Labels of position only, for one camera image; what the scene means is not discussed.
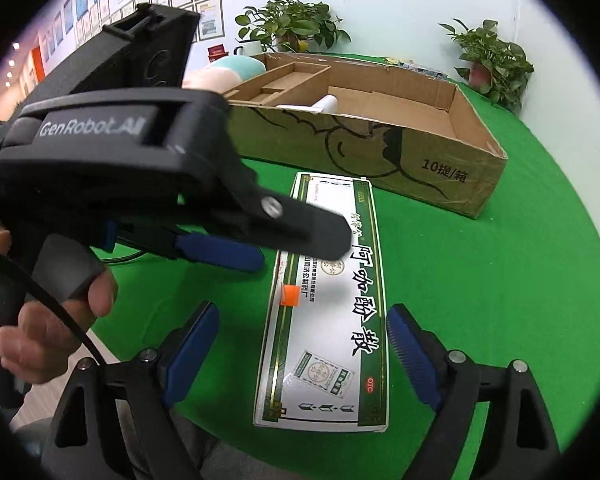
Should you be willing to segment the person's left hand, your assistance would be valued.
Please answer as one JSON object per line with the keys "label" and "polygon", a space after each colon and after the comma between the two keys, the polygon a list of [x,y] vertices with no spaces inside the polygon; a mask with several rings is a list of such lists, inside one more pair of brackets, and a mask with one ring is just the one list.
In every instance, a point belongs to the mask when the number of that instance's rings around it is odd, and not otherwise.
{"label": "person's left hand", "polygon": [[[64,303],[82,330],[108,315],[118,296],[114,274],[105,270],[84,297]],[[38,301],[26,302],[15,326],[0,328],[1,367],[31,385],[42,385],[65,374],[68,359],[81,343],[61,320]]]}

